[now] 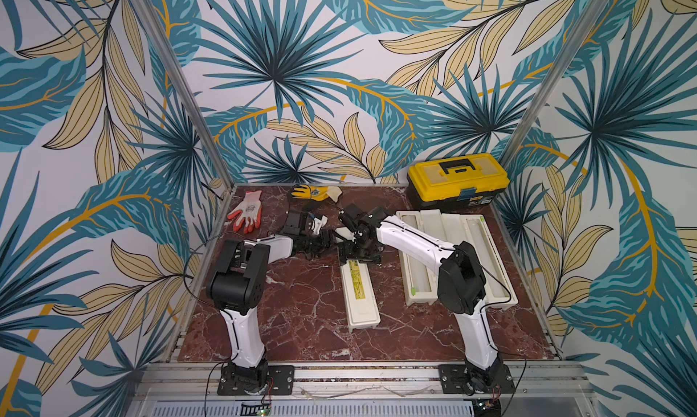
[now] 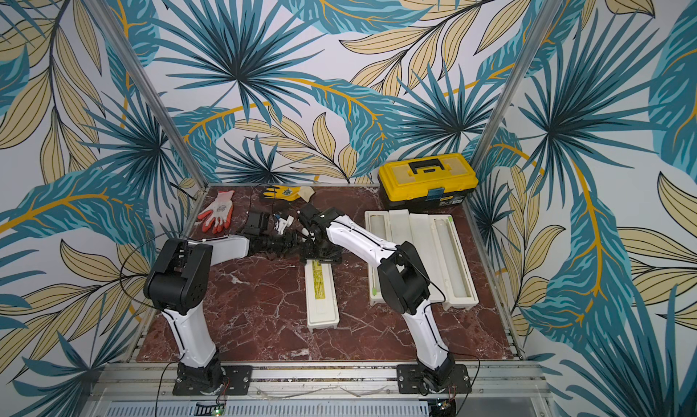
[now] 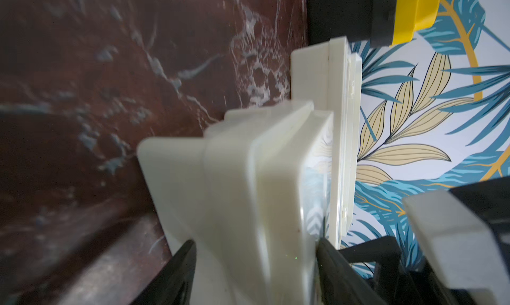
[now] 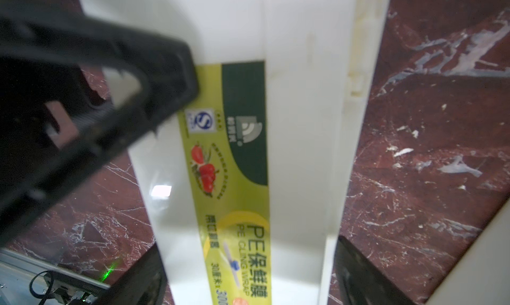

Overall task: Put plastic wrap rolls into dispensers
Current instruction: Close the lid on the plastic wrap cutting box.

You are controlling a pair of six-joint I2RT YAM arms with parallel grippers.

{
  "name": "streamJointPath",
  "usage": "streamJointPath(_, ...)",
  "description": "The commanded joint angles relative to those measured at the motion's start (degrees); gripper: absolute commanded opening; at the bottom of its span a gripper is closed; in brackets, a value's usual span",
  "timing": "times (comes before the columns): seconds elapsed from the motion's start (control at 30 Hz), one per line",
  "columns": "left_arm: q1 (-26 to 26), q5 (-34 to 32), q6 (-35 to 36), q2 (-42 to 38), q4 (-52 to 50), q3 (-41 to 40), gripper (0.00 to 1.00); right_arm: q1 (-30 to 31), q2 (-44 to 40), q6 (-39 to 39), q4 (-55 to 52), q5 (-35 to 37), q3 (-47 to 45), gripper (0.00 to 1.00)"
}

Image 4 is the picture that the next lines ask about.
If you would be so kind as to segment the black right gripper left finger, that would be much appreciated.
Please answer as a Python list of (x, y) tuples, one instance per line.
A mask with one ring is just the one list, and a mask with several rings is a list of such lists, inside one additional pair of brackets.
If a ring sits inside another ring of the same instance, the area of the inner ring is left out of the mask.
[(94, 304), (163, 304), (167, 277), (154, 244)]

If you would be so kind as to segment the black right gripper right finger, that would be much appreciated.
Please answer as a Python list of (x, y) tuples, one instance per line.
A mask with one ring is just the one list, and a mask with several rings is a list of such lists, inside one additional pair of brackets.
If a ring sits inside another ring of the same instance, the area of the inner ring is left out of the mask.
[(344, 304), (414, 304), (344, 236), (337, 240), (334, 270)]

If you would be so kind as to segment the white wrap dispenser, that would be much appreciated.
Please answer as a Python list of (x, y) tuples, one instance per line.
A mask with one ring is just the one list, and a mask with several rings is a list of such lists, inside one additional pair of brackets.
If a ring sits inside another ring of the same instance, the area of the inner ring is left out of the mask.
[(509, 304), (509, 202), (427, 301), (428, 304)]

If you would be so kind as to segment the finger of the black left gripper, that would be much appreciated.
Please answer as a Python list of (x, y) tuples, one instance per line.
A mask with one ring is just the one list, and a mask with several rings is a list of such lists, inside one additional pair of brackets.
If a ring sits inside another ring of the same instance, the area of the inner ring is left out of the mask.
[[(131, 75), (115, 108), (83, 66)], [(199, 94), (189, 46), (28, 0), (1, 0), (1, 240)]]

